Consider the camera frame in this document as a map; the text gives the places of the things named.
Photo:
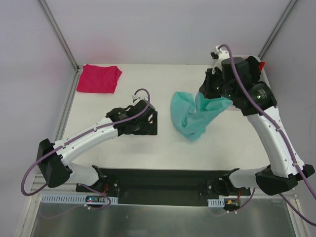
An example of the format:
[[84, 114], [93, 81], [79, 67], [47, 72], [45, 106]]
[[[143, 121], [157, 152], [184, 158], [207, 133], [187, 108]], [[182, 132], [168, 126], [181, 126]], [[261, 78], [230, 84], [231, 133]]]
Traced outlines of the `teal t shirt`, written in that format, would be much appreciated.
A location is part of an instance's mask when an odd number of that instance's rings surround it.
[[201, 92], [175, 92], [171, 99], [170, 114], [176, 130], [190, 142], [198, 140], [206, 127], [233, 102], [225, 97], [207, 99]]

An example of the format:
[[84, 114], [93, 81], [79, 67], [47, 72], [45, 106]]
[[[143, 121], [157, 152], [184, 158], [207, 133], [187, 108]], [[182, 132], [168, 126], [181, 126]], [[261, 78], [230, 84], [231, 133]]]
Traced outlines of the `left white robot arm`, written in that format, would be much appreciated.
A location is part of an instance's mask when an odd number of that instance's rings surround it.
[[39, 143], [38, 167], [50, 188], [66, 182], [83, 183], [93, 192], [104, 188], [104, 179], [96, 166], [82, 166], [73, 161], [95, 146], [121, 135], [157, 135], [158, 113], [147, 100], [141, 99], [126, 108], [114, 108], [93, 126], [69, 138]]

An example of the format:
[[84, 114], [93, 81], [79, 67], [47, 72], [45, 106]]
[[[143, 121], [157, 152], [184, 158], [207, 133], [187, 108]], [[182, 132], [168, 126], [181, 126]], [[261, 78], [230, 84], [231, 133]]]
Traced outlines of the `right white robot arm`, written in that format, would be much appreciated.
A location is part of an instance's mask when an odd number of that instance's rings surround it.
[[283, 128], [277, 101], [270, 87], [260, 80], [263, 63], [255, 57], [212, 55], [214, 66], [205, 72], [200, 92], [207, 99], [227, 98], [240, 109], [257, 132], [269, 159], [267, 167], [233, 169], [215, 185], [224, 196], [235, 194], [240, 188], [259, 188], [273, 196], [296, 187], [300, 180], [315, 173], [296, 154]]

